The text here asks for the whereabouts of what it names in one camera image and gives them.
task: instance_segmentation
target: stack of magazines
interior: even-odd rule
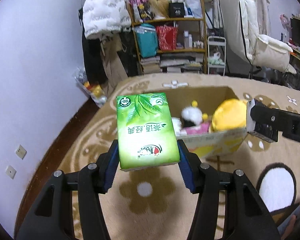
[[[160,57],[159,56],[143,58],[140,60],[140,63],[142,65],[144,74],[160,72],[160,66],[159,66]]]

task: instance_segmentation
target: white plastic bag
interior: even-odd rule
[[[139,11],[138,11],[138,6],[136,0],[129,0],[130,5],[132,6],[133,9],[133,14],[134,14],[134,20],[135,22],[142,22]]]
[[[203,18],[200,0],[186,0],[186,5],[191,9],[194,18]]]
[[[86,71],[84,67],[78,68],[76,73],[74,74],[74,78],[84,91],[87,92],[88,95],[91,96],[92,100],[96,103],[96,105],[101,108],[107,101],[107,97],[101,89],[100,85],[89,84]]]

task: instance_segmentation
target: pink toy clothing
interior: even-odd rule
[[[181,130],[181,133],[183,134],[186,132],[187,135],[208,133],[209,126],[210,126],[210,122],[203,122],[198,126],[184,128]]]

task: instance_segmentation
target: leaf graphic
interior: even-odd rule
[[[127,116],[127,125],[133,123],[133,121],[138,117],[139,115],[137,114],[136,109],[132,108]]]
[[[139,103],[146,112],[150,112],[151,114],[157,114],[161,112],[158,106],[151,105],[149,99],[143,95],[139,95]]]
[[[134,101],[135,101],[134,108],[135,108],[137,114],[140,116],[140,112],[142,111],[142,106],[139,103],[139,96],[140,95],[136,95],[136,97],[134,99]]]

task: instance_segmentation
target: screw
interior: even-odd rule
[[[60,170],[57,170],[53,173],[53,176],[55,176],[55,177],[59,177],[61,175],[62,175],[62,171],[60,171]]]
[[[89,169],[89,170],[94,170],[96,167],[97,167],[97,165],[96,165],[95,163],[90,163],[90,164],[88,165],[88,169]]]
[[[210,165],[207,164],[207,163],[201,163],[201,164],[200,164],[200,167],[201,167],[202,169],[206,170],[206,169],[208,169],[208,168],[210,167]]]
[[[241,176],[243,176],[244,173],[243,173],[242,170],[236,170],[236,171],[235,171],[235,174],[237,174],[238,176],[241,177]]]

